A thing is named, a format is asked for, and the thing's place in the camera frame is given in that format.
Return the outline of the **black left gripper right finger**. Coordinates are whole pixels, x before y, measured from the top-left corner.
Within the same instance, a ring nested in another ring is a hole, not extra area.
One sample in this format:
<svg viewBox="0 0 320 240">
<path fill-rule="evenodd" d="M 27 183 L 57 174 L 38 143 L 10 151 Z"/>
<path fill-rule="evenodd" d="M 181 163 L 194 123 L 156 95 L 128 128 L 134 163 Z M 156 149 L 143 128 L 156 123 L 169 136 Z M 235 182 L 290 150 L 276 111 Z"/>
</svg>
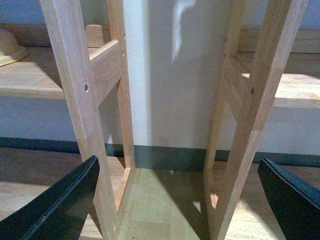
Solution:
<svg viewBox="0 0 320 240">
<path fill-rule="evenodd" d="M 268 204 L 287 240 L 320 238 L 320 190 L 267 158 L 258 175 Z"/>
</svg>

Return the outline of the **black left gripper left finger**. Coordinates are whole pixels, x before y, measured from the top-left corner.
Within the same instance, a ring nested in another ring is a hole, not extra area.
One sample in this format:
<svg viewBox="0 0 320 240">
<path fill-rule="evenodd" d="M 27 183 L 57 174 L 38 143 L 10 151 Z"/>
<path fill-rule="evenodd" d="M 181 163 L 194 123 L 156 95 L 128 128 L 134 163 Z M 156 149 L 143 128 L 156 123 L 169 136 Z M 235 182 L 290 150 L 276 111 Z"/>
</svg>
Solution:
<svg viewBox="0 0 320 240">
<path fill-rule="evenodd" d="M 2 240 L 77 240 L 93 205 L 100 172 L 91 156 L 0 222 Z"/>
</svg>

